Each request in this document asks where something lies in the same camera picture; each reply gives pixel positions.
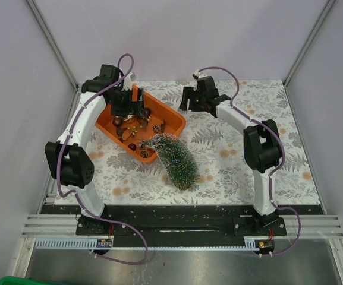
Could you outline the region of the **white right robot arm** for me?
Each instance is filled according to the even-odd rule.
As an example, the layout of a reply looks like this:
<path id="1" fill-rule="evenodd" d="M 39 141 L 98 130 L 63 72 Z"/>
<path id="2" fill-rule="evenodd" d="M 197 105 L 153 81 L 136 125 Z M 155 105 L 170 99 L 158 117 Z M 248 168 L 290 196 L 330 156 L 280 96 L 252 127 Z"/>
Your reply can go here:
<path id="1" fill-rule="evenodd" d="M 276 122 L 271 119 L 257 120 L 236 107 L 233 97 L 219 94 L 211 76 L 197 73 L 193 78 L 196 84 L 184 87 L 180 109 L 210 113 L 243 135 L 244 160 L 254 177 L 251 227 L 258 235 L 265 235 L 279 218 L 273 199 L 273 176 L 285 159 Z"/>

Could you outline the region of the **orange plastic bin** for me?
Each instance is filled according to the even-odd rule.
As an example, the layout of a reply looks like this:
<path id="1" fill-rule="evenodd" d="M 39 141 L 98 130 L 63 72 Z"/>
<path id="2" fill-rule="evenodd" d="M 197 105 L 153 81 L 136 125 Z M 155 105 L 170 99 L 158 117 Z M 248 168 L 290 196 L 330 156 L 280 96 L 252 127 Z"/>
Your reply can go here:
<path id="1" fill-rule="evenodd" d="M 182 130 L 186 126 L 186 120 L 183 115 L 176 112 L 171 107 L 167 106 L 162 101 L 156 99 L 148 92 L 144 91 L 144 106 L 151 110 L 151 116 L 147 120 L 147 125 L 145 131 L 140 131 L 137 138 L 130 138 L 129 140 L 121 142 L 116 135 L 116 127 L 113 126 L 112 121 L 115 119 L 114 115 L 111 115 L 111 105 L 108 105 L 105 110 L 101 113 L 96 122 L 96 127 L 102 131 L 107 137 L 109 137 L 113 142 L 120 146 L 127 153 L 135 157 L 138 161 L 143 163 L 152 163 L 157 155 L 152 150 L 147 150 L 149 152 L 148 158 L 140 157 L 140 152 L 142 149 L 139 148 L 140 141 L 146 141 L 153 137 L 156 133 L 153 131 L 154 125 L 160 125 L 161 131 L 167 134 L 173 134 L 176 137 L 180 135 Z M 139 118 L 124 119 L 121 128 L 131 127 L 134 125 L 143 125 L 143 120 Z M 132 151 L 128 148 L 128 145 L 134 143 L 137 148 L 136 151 Z"/>

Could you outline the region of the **gold berry ribbon sprig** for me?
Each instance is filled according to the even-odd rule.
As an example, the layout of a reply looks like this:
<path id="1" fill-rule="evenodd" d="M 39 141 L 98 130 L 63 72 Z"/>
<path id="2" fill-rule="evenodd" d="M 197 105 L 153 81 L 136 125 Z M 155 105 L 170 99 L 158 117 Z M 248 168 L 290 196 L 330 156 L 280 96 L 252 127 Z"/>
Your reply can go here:
<path id="1" fill-rule="evenodd" d="M 129 140 L 130 138 L 137 138 L 137 135 L 140 131 L 145 131 L 146 127 L 143 125 L 134 125 L 131 127 L 116 127 L 116 135 L 118 136 L 118 139 L 123 142 L 126 140 Z"/>

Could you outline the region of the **small pine cone ornament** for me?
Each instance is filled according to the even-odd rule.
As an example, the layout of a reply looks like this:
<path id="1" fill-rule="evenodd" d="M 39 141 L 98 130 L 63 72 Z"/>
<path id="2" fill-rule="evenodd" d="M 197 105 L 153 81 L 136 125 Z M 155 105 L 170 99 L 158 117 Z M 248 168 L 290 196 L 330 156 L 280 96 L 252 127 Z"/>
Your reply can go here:
<path id="1" fill-rule="evenodd" d="M 155 133 L 161 132 L 161 126 L 160 126 L 160 125 L 154 125 L 154 126 L 153 126 L 153 131 L 154 131 Z"/>

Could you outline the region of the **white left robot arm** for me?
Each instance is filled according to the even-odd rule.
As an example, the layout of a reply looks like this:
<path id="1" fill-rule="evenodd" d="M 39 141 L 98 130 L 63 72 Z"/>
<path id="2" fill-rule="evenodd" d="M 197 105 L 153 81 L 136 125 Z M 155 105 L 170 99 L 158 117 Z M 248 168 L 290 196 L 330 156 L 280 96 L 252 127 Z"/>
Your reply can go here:
<path id="1" fill-rule="evenodd" d="M 110 221 L 103 216 L 104 202 L 92 182 L 95 167 L 86 153 L 87 143 L 97 119 L 107 106 L 115 118 L 138 116 L 146 118 L 144 95 L 132 99 L 131 71 L 123 72 L 114 65 L 102 65 L 100 74 L 86 80 L 81 96 L 68 126 L 54 142 L 47 142 L 45 155 L 51 176 L 56 180 L 58 194 L 65 198 L 73 194 L 89 227 L 102 235 L 109 230 Z"/>

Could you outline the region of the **dark red small ball ornament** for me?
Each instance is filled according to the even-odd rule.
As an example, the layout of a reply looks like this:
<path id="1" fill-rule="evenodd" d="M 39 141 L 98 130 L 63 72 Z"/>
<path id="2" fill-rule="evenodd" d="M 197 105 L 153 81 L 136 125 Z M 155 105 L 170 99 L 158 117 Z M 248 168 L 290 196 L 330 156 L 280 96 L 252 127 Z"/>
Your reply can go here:
<path id="1" fill-rule="evenodd" d="M 128 145 L 128 148 L 132 151 L 136 151 L 137 146 L 134 143 Z"/>

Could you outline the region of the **small green christmas tree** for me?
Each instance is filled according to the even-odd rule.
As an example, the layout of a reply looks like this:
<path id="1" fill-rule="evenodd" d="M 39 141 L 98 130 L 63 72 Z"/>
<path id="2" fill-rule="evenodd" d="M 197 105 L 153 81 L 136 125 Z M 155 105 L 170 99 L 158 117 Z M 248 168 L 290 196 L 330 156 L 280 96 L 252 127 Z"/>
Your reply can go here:
<path id="1" fill-rule="evenodd" d="M 173 134 L 156 134 L 142 143 L 154 151 L 165 167 L 169 181 L 180 191 L 191 188 L 200 177 L 199 167 L 188 147 Z"/>

